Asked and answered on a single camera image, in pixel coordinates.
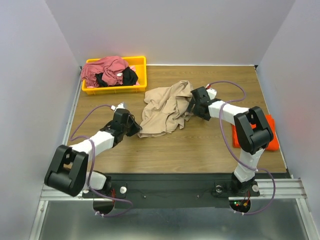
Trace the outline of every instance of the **red sponge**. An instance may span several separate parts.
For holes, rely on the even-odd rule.
[[[279,142],[278,142],[278,139],[276,137],[276,122],[275,122],[275,120],[272,118],[272,116],[270,114],[266,115],[265,118],[266,118],[267,122],[269,123],[270,128],[271,128],[271,130],[273,132],[273,140],[269,143],[269,145],[266,148],[266,150],[277,151],[279,149]],[[233,147],[240,148],[240,145],[239,145],[239,142],[238,142],[238,138],[237,138],[236,127],[234,125],[231,125],[231,127],[232,127],[232,144],[233,144]]]

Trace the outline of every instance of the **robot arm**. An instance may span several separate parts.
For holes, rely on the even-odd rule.
[[[123,140],[124,135],[131,137],[141,129],[133,115],[124,109],[123,104],[113,109],[113,120],[90,137],[94,143],[95,156],[115,147]],[[60,145],[53,155],[44,183],[75,197],[81,190],[88,188],[86,184],[89,175],[87,167],[88,162],[92,159],[93,149],[88,139],[71,146]],[[104,187],[106,179],[103,174],[92,172],[90,186],[100,190]]]
[[[216,90],[200,87],[191,93],[192,99],[187,112],[193,112],[207,121],[210,118],[219,118],[220,109],[225,102],[216,98]],[[241,147],[239,161],[256,169],[262,153],[274,137],[261,108],[238,107],[227,103],[222,109],[221,119],[235,125]],[[252,129],[251,124],[256,124],[256,127]],[[246,188],[255,177],[255,171],[241,163],[238,163],[232,175],[236,180],[236,192]]]

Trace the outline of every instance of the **wrinkled fabric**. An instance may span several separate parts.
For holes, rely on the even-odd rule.
[[[140,138],[158,137],[172,133],[178,126],[183,129],[186,112],[192,98],[193,87],[189,81],[179,81],[171,87],[158,87],[145,93],[147,106],[142,112]]]
[[[133,65],[133,66],[130,66],[130,68],[131,68],[131,70],[134,71],[134,72],[137,71],[136,66],[134,66],[134,65]]]
[[[102,74],[102,80],[108,86],[122,85],[122,73],[129,66],[128,62],[119,56],[107,56],[95,62],[86,63],[81,71],[81,79],[85,80],[86,87],[98,88],[96,74]]]
[[[99,84],[99,87],[110,87],[105,81],[102,80],[103,73],[99,73],[95,75],[96,81]],[[127,67],[122,72],[122,85],[114,85],[113,87],[121,87],[121,86],[133,86],[139,85],[138,83],[138,75],[135,71],[132,70],[131,67]]]

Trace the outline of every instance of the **red cloth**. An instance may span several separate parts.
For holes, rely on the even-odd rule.
[[[269,143],[269,145],[266,147],[266,150],[269,151],[277,151],[279,149],[279,142],[278,139],[276,137],[276,122],[275,120],[272,118],[272,116],[266,115],[265,116],[268,124],[270,125],[270,128],[272,130],[273,133],[273,140]],[[236,131],[236,127],[234,125],[231,125],[232,127],[232,144],[234,148],[240,148],[239,142],[238,142],[238,137],[237,137],[237,131]]]
[[[81,71],[81,79],[85,80],[86,87],[98,88],[96,74],[103,73],[102,80],[109,86],[122,85],[123,76],[117,76],[129,66],[126,60],[119,56],[107,56],[95,62],[86,63]]]

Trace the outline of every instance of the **wooden table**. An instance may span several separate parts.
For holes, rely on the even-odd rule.
[[[240,107],[259,106],[268,113],[263,94],[253,66],[148,66],[147,90],[169,87],[180,80],[188,80],[194,88],[208,83],[229,80],[240,84],[247,97],[235,105]],[[242,97],[241,91],[233,85],[219,83],[214,85],[217,98],[224,101]],[[96,106],[102,104],[127,104],[138,123],[142,120],[144,92],[87,95],[80,93],[71,133],[83,118]],[[78,130],[77,135],[94,135],[107,122],[112,120],[113,111],[107,107],[97,109]],[[230,145],[231,125],[224,123],[225,133]],[[68,142],[69,145],[79,141]],[[233,149],[237,155],[238,148]],[[103,173],[232,173],[237,166],[222,139],[219,120],[205,121],[191,117],[184,129],[159,137],[139,138],[137,135],[124,137],[113,149],[101,153],[94,169]],[[273,173],[286,171],[280,151],[265,151],[258,164]]]

